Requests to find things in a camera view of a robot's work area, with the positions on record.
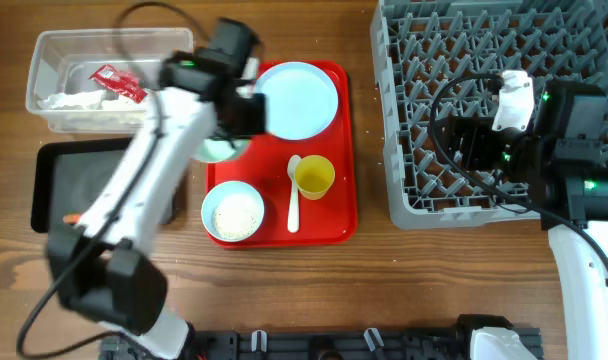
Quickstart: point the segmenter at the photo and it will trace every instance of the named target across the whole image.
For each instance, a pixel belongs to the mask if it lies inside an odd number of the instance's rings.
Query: spoon handle
[[[296,233],[300,229],[300,209],[298,205],[297,185],[291,181],[291,202],[288,207],[288,231]]]

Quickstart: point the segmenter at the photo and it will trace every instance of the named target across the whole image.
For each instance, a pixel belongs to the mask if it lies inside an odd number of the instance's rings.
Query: orange object
[[[78,222],[80,222],[81,218],[82,218],[82,215],[80,215],[80,214],[69,214],[69,215],[65,215],[62,218],[62,221],[64,221],[65,224],[75,225]]]

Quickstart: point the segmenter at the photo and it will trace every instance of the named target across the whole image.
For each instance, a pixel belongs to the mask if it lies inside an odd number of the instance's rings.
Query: red tray
[[[253,186],[264,199],[264,220],[250,238],[238,242],[211,240],[228,249],[278,246],[339,244],[357,230],[355,163],[348,77],[339,65],[330,61],[310,61],[333,80],[339,95],[337,115],[331,125],[307,140],[289,141],[271,135],[255,138],[242,156],[231,162],[209,164],[206,168],[206,191],[217,184],[239,180]],[[260,72],[280,64],[262,64]],[[322,155],[335,167],[335,182],[328,193],[316,201],[300,195],[300,230],[291,234],[286,229],[291,180],[286,173],[293,155]]]

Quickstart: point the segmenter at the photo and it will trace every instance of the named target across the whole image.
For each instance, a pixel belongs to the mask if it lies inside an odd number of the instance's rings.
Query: green indicator light
[[[584,181],[584,188],[586,190],[593,190],[597,187],[597,183],[595,181],[591,181],[591,180],[585,180]]]

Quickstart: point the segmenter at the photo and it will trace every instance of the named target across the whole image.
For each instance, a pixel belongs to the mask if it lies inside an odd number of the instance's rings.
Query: bowl of rice
[[[263,219],[262,196],[245,182],[223,182],[209,191],[202,203],[202,223],[209,234],[221,241],[248,239]]]

